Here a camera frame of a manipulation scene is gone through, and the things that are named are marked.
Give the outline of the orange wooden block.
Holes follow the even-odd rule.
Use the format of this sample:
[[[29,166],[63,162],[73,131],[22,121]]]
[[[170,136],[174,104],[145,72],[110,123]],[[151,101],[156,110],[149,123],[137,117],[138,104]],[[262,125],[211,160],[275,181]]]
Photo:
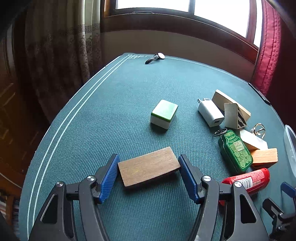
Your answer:
[[[253,157],[252,167],[257,169],[269,168],[270,166],[278,162],[277,148],[266,150],[251,150],[250,154]]]

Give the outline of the green and white tile block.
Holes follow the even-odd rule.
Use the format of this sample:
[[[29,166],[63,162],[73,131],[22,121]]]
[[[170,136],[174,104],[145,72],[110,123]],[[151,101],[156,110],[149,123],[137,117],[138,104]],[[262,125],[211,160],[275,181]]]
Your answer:
[[[177,104],[162,99],[151,112],[151,123],[168,130],[177,109]]]

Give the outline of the black remote control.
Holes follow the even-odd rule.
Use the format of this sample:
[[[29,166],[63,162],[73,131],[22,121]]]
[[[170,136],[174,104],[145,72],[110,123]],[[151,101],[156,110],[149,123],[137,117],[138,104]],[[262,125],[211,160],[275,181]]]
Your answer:
[[[248,82],[248,85],[260,96],[260,98],[269,106],[271,106],[270,101],[255,87],[253,86],[250,82]]]

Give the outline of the red curtain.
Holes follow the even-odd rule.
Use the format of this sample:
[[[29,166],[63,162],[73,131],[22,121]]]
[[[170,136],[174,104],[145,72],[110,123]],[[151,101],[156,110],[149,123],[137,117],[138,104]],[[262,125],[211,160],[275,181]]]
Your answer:
[[[275,4],[261,3],[261,40],[251,84],[275,102],[295,94],[295,37]]]

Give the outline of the wooden framed window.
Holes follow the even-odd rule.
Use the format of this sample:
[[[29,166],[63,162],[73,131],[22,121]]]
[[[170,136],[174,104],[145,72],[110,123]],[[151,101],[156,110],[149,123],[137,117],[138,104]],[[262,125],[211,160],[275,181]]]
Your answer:
[[[101,1],[104,32],[151,30],[195,37],[255,63],[258,1]]]

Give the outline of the clear plastic bowl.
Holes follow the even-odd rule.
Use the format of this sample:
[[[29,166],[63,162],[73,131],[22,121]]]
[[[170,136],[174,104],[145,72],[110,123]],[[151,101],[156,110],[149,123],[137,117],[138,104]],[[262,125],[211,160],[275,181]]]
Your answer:
[[[296,147],[296,138],[295,138],[295,132],[292,130],[292,128],[289,125],[285,125],[285,131],[284,131],[284,144],[285,144],[285,150],[287,153],[287,157],[290,163],[291,170],[293,171],[295,175],[295,169],[296,169],[296,162],[295,162],[295,147]]]

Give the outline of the gold metal ring puzzle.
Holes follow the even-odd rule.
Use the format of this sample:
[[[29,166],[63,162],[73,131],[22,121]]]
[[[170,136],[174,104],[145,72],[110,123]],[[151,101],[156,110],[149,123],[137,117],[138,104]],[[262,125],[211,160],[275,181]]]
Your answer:
[[[257,123],[251,130],[250,132],[254,134],[255,136],[264,139],[265,134],[266,134],[266,129],[265,126],[262,123]]]

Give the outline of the white usb wall charger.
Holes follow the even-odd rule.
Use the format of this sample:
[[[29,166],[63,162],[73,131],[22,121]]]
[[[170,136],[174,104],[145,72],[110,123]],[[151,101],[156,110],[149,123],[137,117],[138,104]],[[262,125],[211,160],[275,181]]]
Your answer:
[[[224,121],[224,115],[211,99],[198,99],[198,103],[198,112],[210,128],[219,126]]]

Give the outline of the beige patterned curtain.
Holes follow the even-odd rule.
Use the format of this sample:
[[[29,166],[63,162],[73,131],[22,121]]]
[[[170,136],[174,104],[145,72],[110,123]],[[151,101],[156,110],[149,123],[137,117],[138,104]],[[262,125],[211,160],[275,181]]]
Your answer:
[[[52,122],[102,68],[100,1],[27,1],[14,22],[21,87]]]

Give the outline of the zebra striped triangular prism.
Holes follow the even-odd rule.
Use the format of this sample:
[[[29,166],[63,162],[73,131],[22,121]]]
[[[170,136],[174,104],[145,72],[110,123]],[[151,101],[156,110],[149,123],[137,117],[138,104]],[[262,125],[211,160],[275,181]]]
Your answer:
[[[243,113],[236,103],[225,103],[224,104],[225,113],[225,126],[227,128],[232,128],[239,130],[247,126],[246,120],[243,117]]]

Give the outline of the long light wooden block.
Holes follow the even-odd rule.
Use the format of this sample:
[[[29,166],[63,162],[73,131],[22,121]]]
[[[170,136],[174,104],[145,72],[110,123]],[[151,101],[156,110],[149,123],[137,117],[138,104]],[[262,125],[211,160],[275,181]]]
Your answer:
[[[225,103],[235,103],[238,105],[238,107],[240,108],[242,115],[244,117],[244,119],[247,121],[250,117],[251,117],[251,113],[250,111],[248,111],[246,108],[244,108],[241,104],[239,104],[238,102],[236,102],[234,99],[232,99],[231,97],[229,97],[228,95],[226,95],[224,92],[220,91],[220,90],[216,90],[213,97],[212,97],[212,101],[214,102],[214,104],[217,106],[217,108],[219,108],[220,110],[224,111],[224,104]]]

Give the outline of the teal table cloth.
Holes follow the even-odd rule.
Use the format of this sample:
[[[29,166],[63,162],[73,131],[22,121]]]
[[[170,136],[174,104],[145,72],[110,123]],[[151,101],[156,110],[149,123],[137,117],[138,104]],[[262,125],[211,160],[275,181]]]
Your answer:
[[[266,230],[271,217],[262,202],[271,198],[284,212],[295,211],[293,201],[280,190],[295,177],[285,151],[284,125],[247,82],[201,63],[166,57],[145,64],[146,55],[123,54],[92,77],[57,114],[42,138],[23,185],[19,227],[27,240],[33,223],[58,181],[80,182],[106,164],[112,154],[121,160],[165,147],[185,154],[194,166],[216,181],[230,176],[214,129],[198,113],[198,99],[211,98],[218,89],[251,113],[248,127],[262,123],[265,140],[277,148],[267,187],[252,197]],[[151,123],[151,112],[162,100],[178,105],[168,130]]]

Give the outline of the dark brown wooden block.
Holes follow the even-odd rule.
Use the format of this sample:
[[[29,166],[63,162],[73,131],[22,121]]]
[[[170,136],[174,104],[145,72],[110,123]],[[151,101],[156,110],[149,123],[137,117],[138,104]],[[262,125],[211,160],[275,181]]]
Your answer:
[[[180,169],[171,147],[118,163],[123,184],[130,188]]]

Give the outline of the white rectangular block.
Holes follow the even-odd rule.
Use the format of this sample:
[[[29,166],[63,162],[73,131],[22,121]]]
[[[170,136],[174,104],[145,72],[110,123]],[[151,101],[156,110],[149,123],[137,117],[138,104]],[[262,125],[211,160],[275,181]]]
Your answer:
[[[268,144],[263,139],[257,137],[253,133],[241,129],[239,131],[241,140],[244,142],[248,150],[267,150]]]

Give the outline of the red cylindrical can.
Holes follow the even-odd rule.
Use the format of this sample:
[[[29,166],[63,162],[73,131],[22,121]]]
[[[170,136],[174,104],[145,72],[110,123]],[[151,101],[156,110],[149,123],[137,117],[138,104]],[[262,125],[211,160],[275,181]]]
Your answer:
[[[249,195],[252,195],[264,189],[269,184],[270,173],[267,168],[261,168],[249,173],[225,178],[222,183],[231,185],[236,181],[244,186]]]

